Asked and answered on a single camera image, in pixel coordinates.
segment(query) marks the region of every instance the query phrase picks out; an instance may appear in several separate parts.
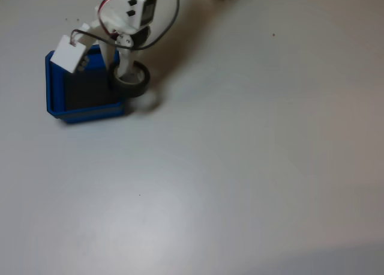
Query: tabletop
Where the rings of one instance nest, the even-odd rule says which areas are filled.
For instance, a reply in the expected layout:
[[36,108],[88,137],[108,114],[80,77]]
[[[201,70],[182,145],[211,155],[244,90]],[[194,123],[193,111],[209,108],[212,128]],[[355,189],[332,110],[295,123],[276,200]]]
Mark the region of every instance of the tabletop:
[[65,125],[44,57],[100,1],[0,0],[1,274],[383,274],[383,0],[181,0],[159,107]]

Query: small robot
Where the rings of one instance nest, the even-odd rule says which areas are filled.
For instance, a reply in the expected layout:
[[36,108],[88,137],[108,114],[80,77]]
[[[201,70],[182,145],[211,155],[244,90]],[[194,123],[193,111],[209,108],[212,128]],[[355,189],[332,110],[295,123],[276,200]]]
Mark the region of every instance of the small robot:
[[[136,98],[145,93],[149,71],[135,61],[138,50],[153,46],[170,29],[178,15],[152,43],[143,46],[151,30],[157,0],[103,0],[96,7],[97,20],[83,24],[70,36],[62,36],[51,61],[70,73],[82,71],[87,64],[87,51],[98,41],[114,91],[123,98]],[[114,60],[116,49],[119,64]]]

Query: white plastic part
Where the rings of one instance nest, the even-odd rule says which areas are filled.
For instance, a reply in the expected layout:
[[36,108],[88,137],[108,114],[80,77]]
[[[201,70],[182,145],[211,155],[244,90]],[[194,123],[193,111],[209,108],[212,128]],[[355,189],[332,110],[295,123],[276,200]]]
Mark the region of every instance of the white plastic part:
[[101,10],[101,19],[110,32],[135,34],[153,21],[156,0],[152,1],[154,4],[147,5],[148,0],[110,0]]
[[51,62],[70,73],[74,73],[86,50],[87,47],[81,43],[77,43],[75,46],[71,45],[69,36],[64,35],[61,37]]

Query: blue bin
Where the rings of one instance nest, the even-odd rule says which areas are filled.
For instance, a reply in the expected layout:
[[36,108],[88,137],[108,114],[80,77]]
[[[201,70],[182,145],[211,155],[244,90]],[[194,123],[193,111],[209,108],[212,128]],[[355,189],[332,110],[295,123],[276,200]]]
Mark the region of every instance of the blue bin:
[[[47,111],[67,123],[121,116],[125,103],[109,88],[107,70],[99,46],[92,46],[83,72],[71,74],[46,56]],[[118,52],[115,61],[119,61]]]

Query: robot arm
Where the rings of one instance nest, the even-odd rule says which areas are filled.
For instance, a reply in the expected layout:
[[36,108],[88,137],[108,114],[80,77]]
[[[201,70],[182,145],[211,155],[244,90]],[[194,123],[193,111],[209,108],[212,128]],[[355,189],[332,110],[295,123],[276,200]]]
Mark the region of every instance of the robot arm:
[[[128,48],[138,47],[149,37],[149,24],[153,21],[157,0],[104,0],[97,7],[98,20],[90,25],[83,24],[81,31],[96,35],[104,40]],[[63,69],[74,73],[86,64],[83,61],[89,48],[95,43],[86,34],[64,35],[51,61]],[[99,41],[106,67],[113,62],[115,47]],[[119,78],[132,79],[133,62],[136,52],[118,48],[120,65],[116,75]]]

